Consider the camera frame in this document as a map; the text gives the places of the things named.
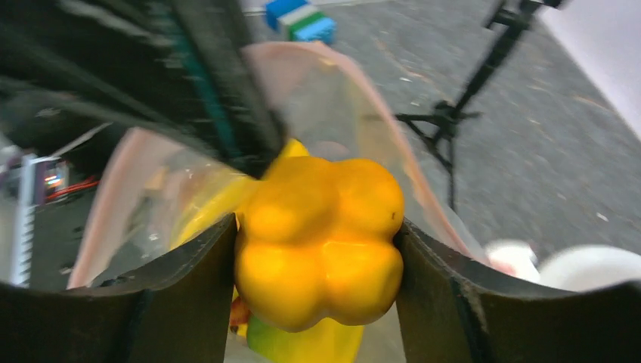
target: black tripod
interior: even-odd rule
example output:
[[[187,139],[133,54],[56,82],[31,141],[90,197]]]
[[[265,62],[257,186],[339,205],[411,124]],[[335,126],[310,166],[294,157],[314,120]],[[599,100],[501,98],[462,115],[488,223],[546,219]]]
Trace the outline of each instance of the black tripod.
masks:
[[[479,113],[463,112],[465,106],[483,89],[485,83],[508,58],[523,33],[530,28],[536,11],[544,5],[558,8],[561,3],[562,0],[543,0],[542,2],[536,0],[520,0],[517,9],[512,11],[507,6],[507,0],[499,0],[494,9],[494,13],[485,24],[485,28],[491,29],[495,23],[503,24],[507,26],[507,28],[496,39],[489,54],[468,82],[465,91],[459,96],[456,104],[452,105],[447,101],[439,101],[429,115],[405,113],[395,115],[399,121],[406,123],[410,129],[419,136],[425,144],[427,151],[447,170],[450,179],[448,203],[453,211],[456,212],[454,140],[458,134],[458,126],[462,121],[480,116]],[[431,123],[437,126],[438,129],[433,135],[429,136],[418,128],[415,124],[417,122]],[[444,157],[438,150],[439,142],[443,139],[447,141],[447,157]]]

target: teal stripe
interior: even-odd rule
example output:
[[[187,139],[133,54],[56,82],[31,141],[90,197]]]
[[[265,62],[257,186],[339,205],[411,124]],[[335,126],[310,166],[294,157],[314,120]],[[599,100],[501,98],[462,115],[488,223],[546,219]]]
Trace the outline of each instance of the teal stripe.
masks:
[[[213,85],[209,82],[209,74],[206,72],[205,67],[198,61],[194,50],[189,43],[189,40],[184,35],[178,22],[172,17],[169,12],[163,12],[164,20],[172,25],[172,34],[169,34],[175,41],[174,48],[181,54],[181,62],[187,72],[192,75],[194,87],[197,94],[205,104],[205,111],[212,117],[214,128],[220,136],[222,146],[230,154],[231,157],[240,157],[242,152],[236,144],[234,137],[234,130],[230,125],[230,120],[225,114],[225,111],[220,105],[218,95]]]

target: concrete floor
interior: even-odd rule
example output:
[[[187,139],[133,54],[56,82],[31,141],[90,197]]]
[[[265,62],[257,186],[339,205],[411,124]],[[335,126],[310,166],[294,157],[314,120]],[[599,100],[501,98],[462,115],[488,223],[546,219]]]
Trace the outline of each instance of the concrete floor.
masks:
[[[491,0],[396,0],[325,7],[334,48],[354,58],[395,112],[455,98],[496,33]],[[257,40],[276,39],[259,16]],[[470,105],[461,129],[458,206],[482,244],[532,240],[540,257],[578,244],[641,253],[641,144],[563,49],[536,25]],[[414,139],[434,189],[445,174]]]

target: white wall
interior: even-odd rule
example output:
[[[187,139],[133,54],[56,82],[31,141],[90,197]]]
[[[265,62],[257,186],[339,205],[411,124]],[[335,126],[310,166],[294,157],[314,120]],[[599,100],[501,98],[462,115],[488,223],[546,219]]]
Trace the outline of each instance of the white wall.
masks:
[[[641,138],[641,0],[566,0],[540,19]]]

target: translucent plastic container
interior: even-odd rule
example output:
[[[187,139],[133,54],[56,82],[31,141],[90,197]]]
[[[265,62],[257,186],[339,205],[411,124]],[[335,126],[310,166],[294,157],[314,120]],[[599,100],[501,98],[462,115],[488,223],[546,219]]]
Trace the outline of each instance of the translucent plastic container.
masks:
[[[267,42],[244,51],[268,102],[311,154],[381,163],[403,188],[406,217],[451,248],[486,260],[433,194],[392,112],[350,58],[320,43]],[[69,287],[137,268],[188,241],[232,211],[254,183],[162,136],[130,130],[101,182]],[[361,350],[359,359],[404,361],[400,342],[394,308],[367,327],[363,349],[375,350]]]

